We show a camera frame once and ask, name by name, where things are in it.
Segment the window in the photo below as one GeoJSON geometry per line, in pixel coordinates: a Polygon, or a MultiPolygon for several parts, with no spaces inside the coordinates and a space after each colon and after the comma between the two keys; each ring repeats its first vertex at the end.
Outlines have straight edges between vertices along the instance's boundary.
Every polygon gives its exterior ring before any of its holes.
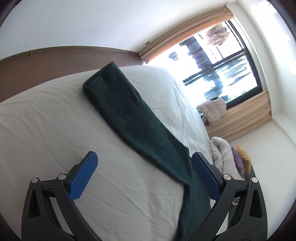
{"type": "Polygon", "coordinates": [[[251,55],[231,21],[194,34],[148,65],[164,67],[182,81],[196,107],[220,96],[229,109],[262,92],[251,55]]]}

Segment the green blanket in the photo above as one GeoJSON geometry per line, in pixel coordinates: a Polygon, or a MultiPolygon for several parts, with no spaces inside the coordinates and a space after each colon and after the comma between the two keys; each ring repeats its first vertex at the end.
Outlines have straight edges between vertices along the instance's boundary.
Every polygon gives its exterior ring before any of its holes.
{"type": "Polygon", "coordinates": [[[209,197],[192,170],[188,148],[161,123],[113,62],[90,77],[83,91],[127,145],[184,185],[176,240],[188,240],[210,212],[209,197]]]}

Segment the purple pillow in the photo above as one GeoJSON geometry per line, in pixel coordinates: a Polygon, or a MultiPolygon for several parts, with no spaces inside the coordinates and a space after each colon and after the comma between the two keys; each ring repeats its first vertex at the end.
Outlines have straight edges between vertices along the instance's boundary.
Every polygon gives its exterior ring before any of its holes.
{"type": "Polygon", "coordinates": [[[234,158],[235,167],[237,168],[239,174],[244,178],[244,163],[238,152],[233,147],[231,147],[231,150],[234,158]]]}

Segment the curtain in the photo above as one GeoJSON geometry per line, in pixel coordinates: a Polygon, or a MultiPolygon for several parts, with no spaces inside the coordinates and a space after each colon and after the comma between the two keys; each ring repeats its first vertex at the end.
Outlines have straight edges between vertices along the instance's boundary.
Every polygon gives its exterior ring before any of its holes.
{"type": "Polygon", "coordinates": [[[193,34],[222,21],[230,20],[231,18],[233,18],[233,15],[226,6],[203,13],[180,24],[153,42],[147,44],[139,52],[139,55],[148,63],[157,55],[163,53],[175,44],[180,43],[182,40],[189,38],[193,34]]]}
{"type": "Polygon", "coordinates": [[[209,137],[232,141],[271,119],[268,91],[264,91],[226,111],[214,125],[207,127],[209,137]]]}

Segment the bed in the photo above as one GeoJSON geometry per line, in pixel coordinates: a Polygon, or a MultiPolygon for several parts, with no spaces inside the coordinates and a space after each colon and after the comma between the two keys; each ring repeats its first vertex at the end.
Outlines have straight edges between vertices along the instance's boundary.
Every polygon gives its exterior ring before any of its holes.
{"type": "MultiPolygon", "coordinates": [[[[212,164],[208,135],[183,84],[153,66],[120,69],[190,155],[201,151],[212,164]]],[[[91,228],[102,240],[172,240],[183,186],[129,148],[85,98],[82,84],[96,71],[60,77],[0,103],[0,213],[21,237],[30,180],[67,173],[91,150],[99,164],[75,201],[91,228]]]]}

